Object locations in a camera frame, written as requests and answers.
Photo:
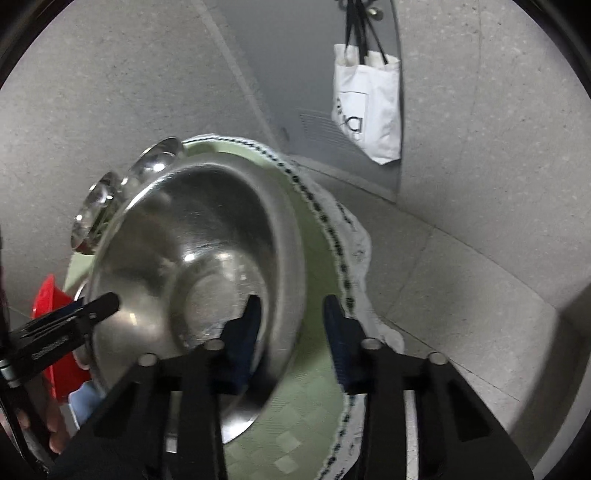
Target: black clamp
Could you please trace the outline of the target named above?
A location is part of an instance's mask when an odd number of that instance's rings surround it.
[[[250,296],[243,315],[219,339],[190,353],[138,359],[111,389],[56,460],[49,479],[226,480],[218,395],[237,395],[251,376],[261,301]],[[176,453],[164,449],[172,392],[181,392]]]
[[[119,298],[107,293],[86,305],[75,301],[0,335],[0,407],[19,454],[38,472],[46,472],[57,455],[49,448],[50,432],[24,385],[82,346],[93,327],[117,310]],[[31,426],[26,432],[18,425],[17,410],[29,418]]]
[[[531,480],[509,434],[441,353],[400,355],[324,300],[324,326],[339,384],[367,394],[359,459],[346,480],[403,480],[407,443],[404,391],[417,409],[418,477],[438,480]]]

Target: tile grout line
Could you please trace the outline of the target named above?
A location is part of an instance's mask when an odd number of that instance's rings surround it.
[[[205,25],[205,28],[207,28],[207,31],[209,32],[214,43],[221,52],[222,57],[224,58],[224,60],[226,60],[228,68],[230,68],[230,71],[234,75],[234,78],[238,86],[240,87],[240,90],[242,91],[242,94],[244,95],[246,102],[251,107],[252,113],[256,117],[256,120],[258,121],[261,129],[263,130],[263,133],[265,134],[267,143],[269,143],[269,146],[271,148],[273,148],[276,151],[279,151],[279,143],[275,138],[275,135],[273,134],[271,126],[269,122],[267,122],[267,119],[265,118],[265,115],[262,112],[261,107],[256,101],[256,96],[254,92],[248,86],[246,80],[244,79],[244,75],[242,74],[240,65],[238,64],[236,58],[232,54],[230,47],[228,47],[228,44],[224,39],[222,32],[220,32],[220,29],[217,26],[215,20],[209,13],[207,6],[205,5],[205,3],[203,3],[203,0],[191,0],[191,3],[195,7],[195,10],[197,11],[199,18],[203,22],[203,25]]]
[[[410,333],[409,331],[405,330],[404,328],[402,328],[401,326],[399,326],[397,323],[393,322],[392,320],[388,320],[385,317],[381,317],[384,320],[387,320],[388,323],[392,324],[396,330],[400,330],[401,332],[406,333],[408,336],[413,337],[416,341],[421,342],[423,345],[427,345],[429,348],[431,348],[434,352],[438,352],[438,350],[436,348],[433,348],[431,345],[429,345],[428,343],[426,343],[425,341],[421,340],[420,338],[416,337],[415,335],[413,335],[412,333]],[[472,375],[474,375],[476,378],[479,378],[480,380],[482,380],[484,383],[486,383],[487,385],[490,385],[491,387],[495,388],[496,390],[498,390],[499,392],[507,395],[508,397],[511,397],[513,400],[516,400],[518,402],[521,403],[521,400],[519,398],[515,398],[513,395],[511,395],[510,393],[507,393],[505,390],[497,387],[496,385],[493,385],[492,383],[490,383],[488,380],[485,380],[484,378],[482,378],[480,375],[474,373],[472,370],[470,370],[469,368],[464,367],[464,365],[462,365],[460,362],[456,362],[453,358],[448,357],[452,363],[462,367],[463,369],[465,369],[466,371],[470,372]]]
[[[386,309],[386,316],[385,316],[386,318],[388,318],[388,314],[390,313],[390,310],[392,310],[392,308],[394,308],[394,306],[400,300],[400,297],[402,296],[402,292],[404,291],[404,289],[408,285],[411,277],[413,276],[413,274],[415,273],[415,270],[418,267],[419,262],[423,258],[423,255],[425,253],[425,250],[427,249],[427,245],[431,241],[431,238],[433,237],[433,232],[435,231],[436,228],[437,227],[431,225],[431,231],[429,232],[429,235],[427,235],[427,239],[425,240],[425,244],[421,248],[421,251],[418,253],[418,255],[417,255],[417,257],[416,257],[416,259],[415,259],[415,261],[413,263],[413,266],[411,267],[410,271],[408,272],[407,277],[402,282],[402,286],[398,289],[398,291],[396,292],[396,294],[394,296],[394,299],[392,300],[392,302],[388,305],[388,308]]]

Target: metal bowl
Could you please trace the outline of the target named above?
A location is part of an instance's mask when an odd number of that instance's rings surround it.
[[[183,142],[169,137],[148,148],[128,170],[121,181],[123,196],[128,199],[138,193],[141,186],[160,176],[175,161],[185,157]]]
[[[240,316],[248,295],[260,296],[253,377],[242,396],[222,399],[222,437],[232,440],[281,378],[306,303],[301,238],[286,193],[242,157],[190,157],[112,219],[87,298],[108,291],[120,296],[121,309],[89,345],[90,371],[105,391],[144,353],[182,355]]]
[[[120,184],[119,176],[110,171],[90,187],[72,224],[70,244],[76,252],[95,252],[107,223],[122,204]]]

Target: human hand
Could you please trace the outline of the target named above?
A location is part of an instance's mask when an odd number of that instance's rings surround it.
[[[44,388],[49,388],[49,384],[45,378],[43,378]],[[43,418],[46,420],[47,429],[51,432],[49,440],[49,448],[55,453],[61,453],[67,446],[70,435],[66,428],[66,421],[60,411],[60,406],[55,398],[47,394],[47,406],[45,408],[45,415]],[[27,414],[22,411],[17,411],[18,424],[23,430],[27,430],[31,427],[31,422]],[[12,431],[6,421],[6,417],[0,411],[0,423],[9,436],[12,436]]]

